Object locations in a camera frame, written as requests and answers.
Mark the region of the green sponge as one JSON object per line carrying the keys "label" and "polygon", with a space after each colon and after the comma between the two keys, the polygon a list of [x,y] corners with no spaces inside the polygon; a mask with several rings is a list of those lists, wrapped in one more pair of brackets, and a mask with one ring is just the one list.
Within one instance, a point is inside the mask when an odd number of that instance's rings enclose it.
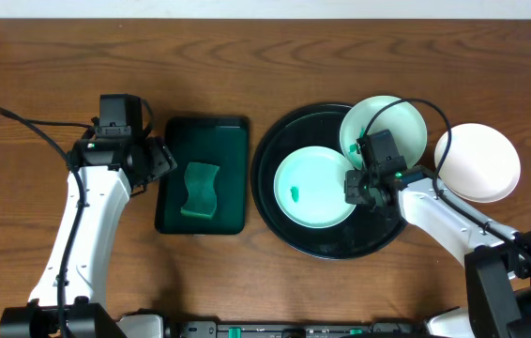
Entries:
{"label": "green sponge", "polygon": [[184,216],[211,220],[217,209],[215,180],[219,167],[214,164],[190,162],[184,173],[188,198],[180,212]]}

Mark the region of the white plate with green stain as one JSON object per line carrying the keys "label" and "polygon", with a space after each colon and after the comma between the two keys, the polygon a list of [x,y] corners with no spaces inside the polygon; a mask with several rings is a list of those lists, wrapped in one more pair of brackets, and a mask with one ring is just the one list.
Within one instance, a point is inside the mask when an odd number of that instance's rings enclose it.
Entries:
{"label": "white plate with green stain", "polygon": [[455,126],[434,150],[440,179],[461,198],[491,203],[510,195],[521,175],[519,155],[500,131],[478,123]]}

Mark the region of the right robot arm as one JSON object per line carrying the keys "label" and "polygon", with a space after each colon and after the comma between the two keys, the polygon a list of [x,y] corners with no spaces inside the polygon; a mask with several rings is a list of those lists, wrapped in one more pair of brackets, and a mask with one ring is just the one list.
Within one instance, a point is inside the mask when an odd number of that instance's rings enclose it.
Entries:
{"label": "right robot arm", "polygon": [[464,268],[467,305],[424,322],[424,337],[531,338],[531,231],[496,222],[434,180],[422,166],[349,170],[350,204],[398,215]]}

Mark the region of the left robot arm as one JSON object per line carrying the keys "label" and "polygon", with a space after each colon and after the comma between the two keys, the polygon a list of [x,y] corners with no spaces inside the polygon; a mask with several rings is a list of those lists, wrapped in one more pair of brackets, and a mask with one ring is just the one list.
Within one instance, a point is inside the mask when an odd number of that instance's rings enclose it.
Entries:
{"label": "left robot arm", "polygon": [[121,214],[135,194],[176,168],[163,140],[82,139],[71,153],[68,199],[53,250],[27,304],[4,310],[2,337],[165,337],[166,320],[106,310],[108,267]]}

